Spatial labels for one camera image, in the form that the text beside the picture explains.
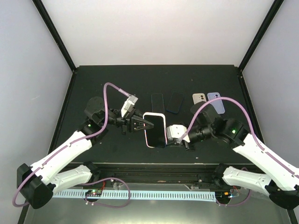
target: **lavender phone case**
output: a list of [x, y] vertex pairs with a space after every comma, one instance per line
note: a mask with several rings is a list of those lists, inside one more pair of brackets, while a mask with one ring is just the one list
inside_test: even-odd
[[[218, 92], [210, 92], [207, 94], [208, 100], [215, 99], [220, 97], [220, 94]], [[215, 110], [217, 111], [218, 114], [223, 114], [225, 113], [225, 109], [222, 103], [222, 100], [217, 100], [211, 103]]]

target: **white phone case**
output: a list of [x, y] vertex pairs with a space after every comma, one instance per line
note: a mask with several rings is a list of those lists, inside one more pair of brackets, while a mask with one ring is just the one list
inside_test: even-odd
[[197, 104], [199, 102], [206, 102], [206, 96], [203, 93], [194, 93], [192, 95], [193, 103]]
[[[144, 116], [145, 116], [145, 115], [160, 116], [160, 117], [163, 118], [163, 121], [164, 121], [165, 143], [167, 144], [167, 135], [166, 135], [166, 117], [165, 117], [165, 115], [162, 114], [162, 113], [145, 112], [145, 113], [143, 114], [143, 119], [144, 119]], [[153, 146], [149, 146], [149, 145], [148, 145], [148, 140], [147, 140], [147, 138], [146, 138], [146, 130], [144, 130], [144, 135], [145, 135], [145, 142], [146, 142], [147, 147], [149, 147], [149, 148], [154, 148]]]

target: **phone case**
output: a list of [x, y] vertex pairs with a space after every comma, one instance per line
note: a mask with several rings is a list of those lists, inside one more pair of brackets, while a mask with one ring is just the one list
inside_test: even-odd
[[[207, 94], [208, 100], [215, 99], [218, 97], [220, 97], [220, 94], [218, 92], [210, 92]], [[224, 109], [222, 100], [214, 101], [211, 104], [213, 105], [213, 107], [215, 108], [215, 110], [217, 111], [218, 114], [225, 113], [225, 109]]]
[[181, 108], [183, 100], [184, 100], [184, 95], [182, 93], [173, 92], [166, 110], [168, 112], [177, 114]]
[[[167, 145], [167, 135], [166, 135], [166, 117], [164, 114], [162, 113], [151, 113], [151, 112], [145, 112], [143, 114], [143, 119], [144, 119], [144, 116], [146, 115], [152, 115], [152, 116], [161, 116], [163, 118], [163, 121], [164, 121], [164, 137], [165, 137], [165, 145]], [[148, 140], [147, 140], [147, 137], [146, 137], [146, 130], [144, 130], [144, 135], [145, 135], [145, 142], [146, 142], [146, 145], [147, 147], [149, 148], [154, 148], [153, 146], [149, 146], [148, 144]]]
[[192, 95], [193, 103], [197, 104], [199, 102], [206, 102], [206, 96], [203, 93], [194, 93]]

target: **black frame edge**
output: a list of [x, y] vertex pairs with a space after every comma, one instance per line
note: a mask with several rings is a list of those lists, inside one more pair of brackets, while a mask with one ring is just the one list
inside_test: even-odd
[[263, 35], [266, 33], [269, 25], [271, 24], [272, 20], [274, 19], [276, 13], [278, 12], [278, 10], [283, 2], [284, 2], [284, 0], [274, 0], [271, 8], [269, 9], [265, 19], [262, 22], [262, 25], [258, 29], [256, 36], [254, 37], [253, 41], [251, 42], [251, 45], [249, 46], [244, 58], [242, 59], [240, 65], [239, 65], [239, 70], [241, 72], [244, 70], [247, 63], [249, 62], [251, 56], [253, 55], [254, 51], [256, 50]]
[[52, 22], [52, 19], [50, 18], [45, 6], [43, 5], [43, 2], [41, 0], [32, 0], [33, 3], [35, 4], [39, 14], [41, 15], [43, 21], [45, 22], [46, 26], [48, 27], [50, 33], [52, 34], [57, 46], [59, 47], [62, 55], [64, 56], [66, 62], [68, 63], [70, 69], [72, 72], [76, 70], [76, 66], [67, 51], [58, 31], [56, 30], [54, 23]]
[[256, 118], [256, 113], [254, 111], [252, 102], [250, 100], [249, 92], [248, 92], [243, 74], [240, 71], [238, 71], [238, 79], [239, 79], [241, 90], [242, 90], [242, 93], [243, 93], [243, 96], [244, 96], [244, 99], [245, 99], [245, 103], [246, 103], [246, 106], [247, 106], [247, 109], [248, 109], [248, 114], [250, 116], [250, 120], [251, 120], [253, 129], [255, 130], [255, 134], [257, 135], [259, 140], [264, 142], [262, 132], [261, 132], [261, 129], [258, 125], [258, 121], [257, 121], [257, 118]]
[[28, 209], [29, 209], [29, 205], [26, 205], [22, 208], [18, 224], [24, 224], [26, 216], [27, 216]]
[[294, 210], [287, 210], [291, 224], [298, 224]]

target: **black corner post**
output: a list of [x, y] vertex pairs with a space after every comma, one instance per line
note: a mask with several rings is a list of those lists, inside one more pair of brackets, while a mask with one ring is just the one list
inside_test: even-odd
[[253, 52], [256, 50], [256, 47], [258, 46], [259, 42], [261, 41], [263, 35], [267, 31], [269, 25], [271, 24], [272, 20], [274, 19], [277, 11], [279, 10], [279, 8], [283, 2], [284, 2], [284, 0], [274, 0], [270, 10], [268, 11], [265, 19], [262, 22], [261, 27], [258, 29], [256, 36], [254, 37], [243, 60], [241, 61], [241, 64], [239, 65], [239, 70], [241, 72], [244, 70], [247, 63], [249, 62], [251, 56], [253, 55]]
[[287, 210], [291, 224], [298, 224], [294, 210]]
[[69, 52], [67, 51], [58, 31], [56, 30], [54, 23], [52, 22], [45, 6], [43, 5], [43, 2], [41, 0], [32, 0], [33, 3], [35, 4], [39, 14], [41, 15], [43, 21], [45, 22], [46, 26], [48, 27], [50, 33], [52, 34], [57, 46], [59, 47], [62, 55], [64, 56], [66, 62], [68, 63], [70, 69], [72, 70], [72, 72], [74, 72], [76, 70], [76, 66], [73, 62], [73, 60], [71, 59], [71, 56], [69, 54]]

